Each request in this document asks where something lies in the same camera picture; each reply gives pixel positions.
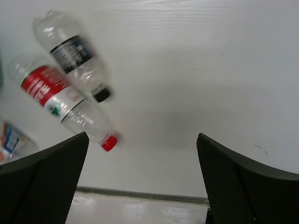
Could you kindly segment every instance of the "transparent plastic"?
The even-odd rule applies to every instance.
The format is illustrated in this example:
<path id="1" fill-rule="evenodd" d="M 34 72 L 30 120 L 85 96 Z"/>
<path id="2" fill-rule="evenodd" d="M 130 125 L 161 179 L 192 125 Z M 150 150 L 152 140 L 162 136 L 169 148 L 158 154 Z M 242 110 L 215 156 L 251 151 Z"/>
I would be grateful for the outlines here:
<path id="1" fill-rule="evenodd" d="M 0 117 L 0 165 L 38 152 L 36 143 Z"/>
<path id="2" fill-rule="evenodd" d="M 7 75 L 21 87 L 24 79 L 42 66 L 55 68 L 50 60 L 42 55 L 22 54 L 10 62 Z M 74 133 L 86 132 L 90 141 L 101 144 L 106 151 L 111 150 L 117 142 L 107 115 L 88 99 L 72 108 L 61 123 Z"/>
<path id="3" fill-rule="evenodd" d="M 45 17 L 36 18 L 32 22 L 32 31 L 36 39 L 48 52 L 61 43 L 79 35 L 86 41 L 85 34 L 78 22 L 67 13 L 50 10 Z M 64 57 L 72 59 L 73 54 L 63 52 Z M 107 86 L 107 77 L 104 74 L 101 62 L 94 55 L 84 64 L 67 74 L 67 79 L 82 92 L 96 95 Z"/>

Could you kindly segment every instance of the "red label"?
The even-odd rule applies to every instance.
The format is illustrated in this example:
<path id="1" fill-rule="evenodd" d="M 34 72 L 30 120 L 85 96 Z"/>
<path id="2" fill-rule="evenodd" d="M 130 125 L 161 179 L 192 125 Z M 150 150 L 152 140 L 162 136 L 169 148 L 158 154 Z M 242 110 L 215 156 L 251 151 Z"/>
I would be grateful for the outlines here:
<path id="1" fill-rule="evenodd" d="M 69 85 L 57 69 L 43 66 L 29 74 L 21 87 L 44 106 L 51 97 Z"/>

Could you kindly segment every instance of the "white surface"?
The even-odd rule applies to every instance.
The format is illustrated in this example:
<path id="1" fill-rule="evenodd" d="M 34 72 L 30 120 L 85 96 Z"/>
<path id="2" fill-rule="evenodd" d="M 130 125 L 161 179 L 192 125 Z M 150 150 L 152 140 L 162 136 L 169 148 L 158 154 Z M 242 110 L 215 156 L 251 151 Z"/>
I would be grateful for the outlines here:
<path id="1" fill-rule="evenodd" d="M 10 0 L 0 3 L 4 66 L 45 52 L 31 21 L 77 14 L 111 71 L 102 104 L 124 141 L 91 143 L 79 185 L 206 196 L 203 132 L 265 164 L 299 173 L 299 2 L 293 0 Z M 41 148 L 71 136 L 5 80 L 0 112 Z"/>
<path id="2" fill-rule="evenodd" d="M 207 206 L 76 192 L 66 224 L 203 224 Z"/>

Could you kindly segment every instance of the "clear plastic bottle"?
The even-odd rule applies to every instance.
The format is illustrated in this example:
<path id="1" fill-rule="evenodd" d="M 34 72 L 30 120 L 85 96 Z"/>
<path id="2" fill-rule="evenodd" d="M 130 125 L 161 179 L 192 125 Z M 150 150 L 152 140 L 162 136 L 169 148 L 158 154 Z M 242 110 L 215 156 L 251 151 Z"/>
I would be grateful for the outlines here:
<path id="1" fill-rule="evenodd" d="M 7 75 L 74 133 L 86 132 L 90 141 L 110 151 L 117 143 L 108 117 L 79 93 L 49 59 L 22 54 L 13 59 Z"/>
<path id="2" fill-rule="evenodd" d="M 76 20 L 67 13 L 50 10 L 44 18 L 33 20 L 32 31 L 74 86 L 91 92 L 98 102 L 111 95 L 104 69 Z"/>
<path id="3" fill-rule="evenodd" d="M 0 132 L 0 165 L 38 152 L 33 140 L 2 118 Z"/>

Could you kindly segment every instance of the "bottle with black cap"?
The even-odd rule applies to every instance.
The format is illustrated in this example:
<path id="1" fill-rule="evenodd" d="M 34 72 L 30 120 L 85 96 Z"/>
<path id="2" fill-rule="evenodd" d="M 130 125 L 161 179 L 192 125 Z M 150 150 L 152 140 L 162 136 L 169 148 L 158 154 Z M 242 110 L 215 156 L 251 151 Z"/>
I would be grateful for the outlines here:
<path id="1" fill-rule="evenodd" d="M 32 22 L 37 40 L 65 71 L 66 78 L 101 102 L 111 95 L 102 63 L 78 22 L 65 12 L 50 10 Z"/>

